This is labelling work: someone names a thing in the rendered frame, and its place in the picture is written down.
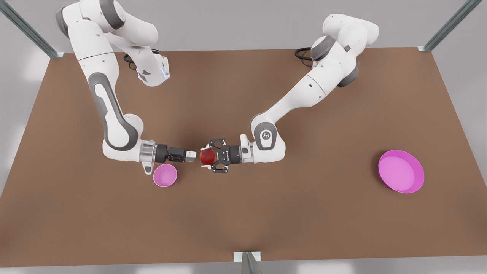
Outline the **red apple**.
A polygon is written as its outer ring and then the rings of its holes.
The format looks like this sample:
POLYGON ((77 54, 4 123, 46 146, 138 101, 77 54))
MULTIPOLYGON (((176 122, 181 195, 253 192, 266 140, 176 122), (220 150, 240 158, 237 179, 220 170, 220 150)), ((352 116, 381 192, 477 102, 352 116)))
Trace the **red apple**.
POLYGON ((202 166, 211 166, 215 163, 215 153, 212 148, 205 148, 200 151, 200 162, 202 166))

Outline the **small pink bowl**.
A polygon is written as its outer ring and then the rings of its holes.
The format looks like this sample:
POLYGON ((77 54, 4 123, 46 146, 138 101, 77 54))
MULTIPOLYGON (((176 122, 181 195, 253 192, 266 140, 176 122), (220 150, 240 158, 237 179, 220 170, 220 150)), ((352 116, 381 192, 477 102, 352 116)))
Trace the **small pink bowl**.
POLYGON ((176 182, 177 169, 171 164, 162 164, 153 172, 153 181, 159 187, 169 187, 176 182))

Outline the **pink plate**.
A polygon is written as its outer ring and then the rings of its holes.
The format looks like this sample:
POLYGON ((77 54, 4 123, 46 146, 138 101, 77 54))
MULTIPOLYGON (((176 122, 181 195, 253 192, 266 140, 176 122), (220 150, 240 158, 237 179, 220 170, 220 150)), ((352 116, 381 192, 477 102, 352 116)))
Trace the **pink plate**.
POLYGON ((378 161, 379 178, 390 189, 402 194, 412 194, 422 188, 425 173, 421 163, 412 154, 390 150, 378 161))

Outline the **silver frame post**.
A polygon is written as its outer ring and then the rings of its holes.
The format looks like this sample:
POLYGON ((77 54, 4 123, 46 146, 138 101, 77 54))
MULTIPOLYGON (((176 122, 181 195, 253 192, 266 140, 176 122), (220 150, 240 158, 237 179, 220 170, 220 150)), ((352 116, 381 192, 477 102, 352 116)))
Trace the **silver frame post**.
POLYGON ((64 52, 57 52, 6 0, 0 0, 0 12, 48 57, 51 59, 64 57, 64 52))
POLYGON ((466 0, 450 19, 423 45, 419 52, 432 52, 483 0, 466 0))
POLYGON ((234 262, 241 262, 241 274, 263 274, 259 262, 261 262, 260 251, 233 252, 234 262))

